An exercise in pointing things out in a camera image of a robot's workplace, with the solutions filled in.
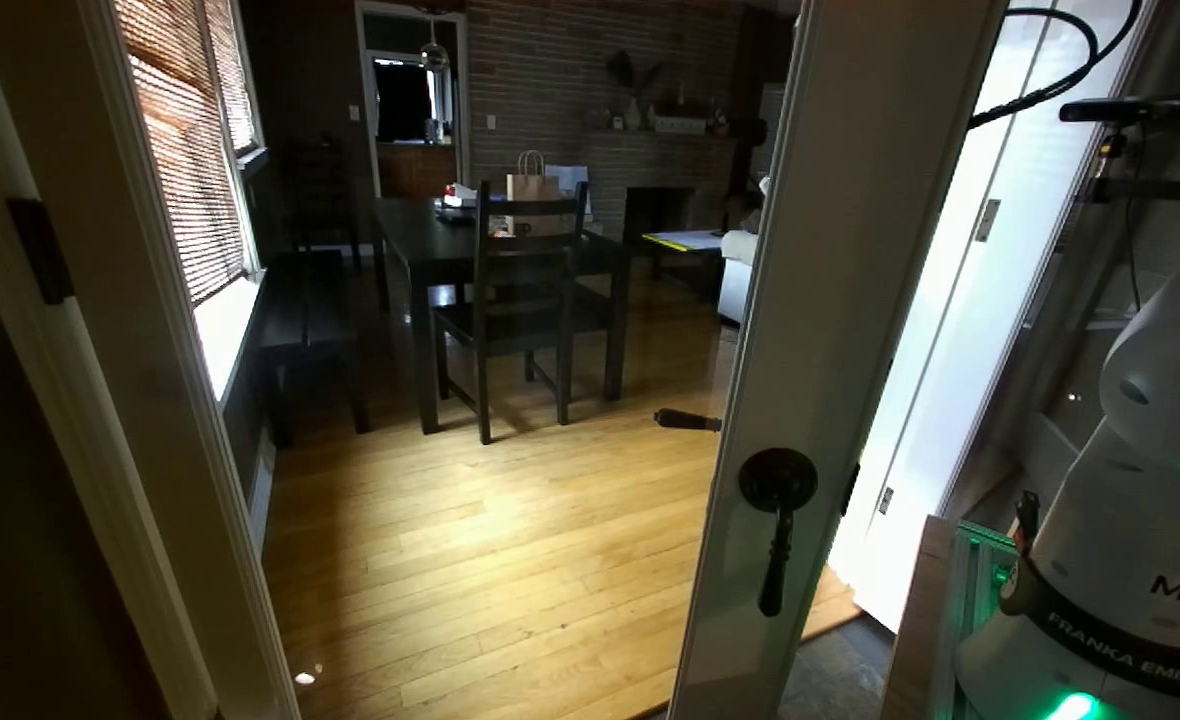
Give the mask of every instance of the wooden floor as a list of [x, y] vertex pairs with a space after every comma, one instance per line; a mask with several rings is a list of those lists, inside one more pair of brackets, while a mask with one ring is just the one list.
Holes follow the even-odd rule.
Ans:
[[[400, 314], [372, 315], [369, 402], [339, 395], [278, 454], [268, 586], [309, 720], [531, 718], [623, 720], [667, 700], [716, 431], [657, 430], [657, 408], [722, 411], [737, 328], [675, 286], [631, 288], [623, 402], [594, 402], [580, 354], [577, 420], [513, 369], [497, 443], [468, 408], [419, 438]], [[818, 586], [806, 633], [856, 616]]]

